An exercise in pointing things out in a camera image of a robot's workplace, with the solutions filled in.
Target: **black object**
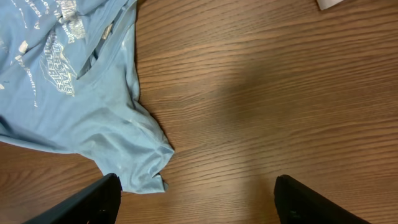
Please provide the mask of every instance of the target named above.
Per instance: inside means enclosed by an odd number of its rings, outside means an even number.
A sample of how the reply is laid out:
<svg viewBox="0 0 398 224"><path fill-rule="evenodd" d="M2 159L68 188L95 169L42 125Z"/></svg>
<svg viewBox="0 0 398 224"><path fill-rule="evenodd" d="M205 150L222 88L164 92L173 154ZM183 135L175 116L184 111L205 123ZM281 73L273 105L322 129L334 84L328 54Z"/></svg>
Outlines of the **black object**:
<svg viewBox="0 0 398 224"><path fill-rule="evenodd" d="M116 174L108 174L25 224L114 224L122 187Z"/></svg>
<svg viewBox="0 0 398 224"><path fill-rule="evenodd" d="M276 179L274 195L281 224L369 223L289 175L282 175Z"/></svg>

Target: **light blue t-shirt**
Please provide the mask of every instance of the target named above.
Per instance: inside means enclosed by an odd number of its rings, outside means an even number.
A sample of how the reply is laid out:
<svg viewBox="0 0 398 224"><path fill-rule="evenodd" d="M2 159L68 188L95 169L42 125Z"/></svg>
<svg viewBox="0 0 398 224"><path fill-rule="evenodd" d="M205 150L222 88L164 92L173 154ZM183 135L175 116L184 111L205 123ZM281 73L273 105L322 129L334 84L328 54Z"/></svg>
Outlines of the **light blue t-shirt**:
<svg viewBox="0 0 398 224"><path fill-rule="evenodd" d="M0 1L0 141L79 153L123 190L164 192L174 151L138 103L136 0Z"/></svg>

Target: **wooden surface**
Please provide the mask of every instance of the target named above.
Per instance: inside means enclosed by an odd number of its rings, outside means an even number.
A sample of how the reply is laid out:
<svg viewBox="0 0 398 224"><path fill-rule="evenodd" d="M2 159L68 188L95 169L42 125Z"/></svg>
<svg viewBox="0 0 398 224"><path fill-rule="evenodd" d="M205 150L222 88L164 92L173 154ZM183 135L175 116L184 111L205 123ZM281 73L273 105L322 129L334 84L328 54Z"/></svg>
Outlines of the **wooden surface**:
<svg viewBox="0 0 398 224"><path fill-rule="evenodd" d="M372 223L397 223L398 3L147 0L141 102L176 150L166 194L123 194L117 223L279 223L289 174ZM101 177L94 162L0 143L0 222Z"/></svg>

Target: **brown wood surface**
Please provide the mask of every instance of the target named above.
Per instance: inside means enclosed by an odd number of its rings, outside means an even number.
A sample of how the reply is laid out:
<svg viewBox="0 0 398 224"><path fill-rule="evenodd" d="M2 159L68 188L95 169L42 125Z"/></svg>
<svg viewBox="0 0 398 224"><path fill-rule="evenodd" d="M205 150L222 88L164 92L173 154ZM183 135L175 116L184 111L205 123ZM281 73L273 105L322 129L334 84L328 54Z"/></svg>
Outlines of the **brown wood surface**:
<svg viewBox="0 0 398 224"><path fill-rule="evenodd" d="M398 2L147 0L141 102L176 150L166 194L123 194L117 223L278 223L289 174L372 223L397 223ZM95 163L0 143L0 222L101 177Z"/></svg>

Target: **white paper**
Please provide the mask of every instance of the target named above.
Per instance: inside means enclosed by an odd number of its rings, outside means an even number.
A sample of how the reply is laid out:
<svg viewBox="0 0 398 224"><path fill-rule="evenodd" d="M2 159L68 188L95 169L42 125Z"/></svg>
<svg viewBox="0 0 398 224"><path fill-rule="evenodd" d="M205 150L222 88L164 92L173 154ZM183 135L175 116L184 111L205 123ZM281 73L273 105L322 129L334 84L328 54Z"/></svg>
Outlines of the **white paper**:
<svg viewBox="0 0 398 224"><path fill-rule="evenodd" d="M344 0L318 0L318 5L321 10L324 10L324 9L328 9L342 1L344 1Z"/></svg>

